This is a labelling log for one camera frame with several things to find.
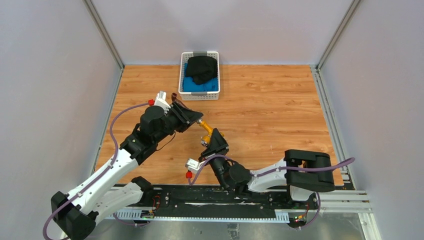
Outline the yellow brass faucet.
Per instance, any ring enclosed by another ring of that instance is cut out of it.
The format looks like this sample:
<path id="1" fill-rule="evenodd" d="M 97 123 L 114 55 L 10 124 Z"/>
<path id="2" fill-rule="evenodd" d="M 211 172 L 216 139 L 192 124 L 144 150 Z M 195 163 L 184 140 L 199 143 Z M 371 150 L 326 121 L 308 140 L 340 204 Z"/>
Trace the yellow brass faucet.
<path id="1" fill-rule="evenodd" d="M 206 130 L 207 134 L 204 135 L 201 138 L 201 145 L 204 147 L 208 147 L 212 138 L 212 133 L 213 133 L 213 128 L 207 124 L 204 120 L 202 120 L 201 125 L 199 125 L 200 127 L 202 127 L 204 130 Z"/>

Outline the brown faucet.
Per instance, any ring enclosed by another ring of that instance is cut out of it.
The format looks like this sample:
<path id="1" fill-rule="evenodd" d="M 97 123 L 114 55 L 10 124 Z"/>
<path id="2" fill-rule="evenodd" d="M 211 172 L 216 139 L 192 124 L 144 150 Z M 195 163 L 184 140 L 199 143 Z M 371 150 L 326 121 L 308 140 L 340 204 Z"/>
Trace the brown faucet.
<path id="1" fill-rule="evenodd" d="M 180 101 L 179 98 L 178 98 L 178 94 L 176 92 L 173 92 L 171 94 L 171 100 L 172 100 L 172 102 L 179 102 Z"/>

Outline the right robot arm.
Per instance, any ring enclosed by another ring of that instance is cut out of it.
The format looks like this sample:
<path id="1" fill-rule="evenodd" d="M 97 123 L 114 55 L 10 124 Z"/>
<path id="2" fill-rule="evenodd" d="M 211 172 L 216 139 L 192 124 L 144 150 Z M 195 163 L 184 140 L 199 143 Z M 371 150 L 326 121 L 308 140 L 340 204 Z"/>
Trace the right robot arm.
<path id="1" fill-rule="evenodd" d="M 286 203 L 297 209 L 312 193 L 332 192 L 336 188 L 331 159 L 324 152 L 289 149 L 277 163 L 249 170 L 226 155 L 229 144 L 216 128 L 201 140 L 201 144 L 205 150 L 198 160 L 202 166 L 212 168 L 224 190 L 251 195 L 285 185 L 288 187 Z"/>

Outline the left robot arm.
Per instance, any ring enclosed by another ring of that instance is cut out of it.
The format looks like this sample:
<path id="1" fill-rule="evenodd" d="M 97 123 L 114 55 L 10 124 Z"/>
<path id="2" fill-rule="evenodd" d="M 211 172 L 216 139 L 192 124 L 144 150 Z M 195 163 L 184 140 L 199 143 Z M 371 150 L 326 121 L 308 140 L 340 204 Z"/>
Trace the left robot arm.
<path id="1" fill-rule="evenodd" d="M 54 221 L 71 240 L 84 240 L 105 218 L 118 210 L 138 203 L 145 207 L 154 199 L 150 183 L 137 177 L 121 190 L 110 189 L 127 173 L 140 166 L 158 150 L 158 144 L 167 136 L 183 133 L 199 119 L 202 112 L 191 110 L 184 104 L 146 103 L 145 112 L 125 140 L 118 144 L 112 135 L 115 151 L 112 157 L 83 183 L 68 193 L 58 191 L 51 198 L 51 215 L 42 234 L 47 240 L 47 228 Z"/>

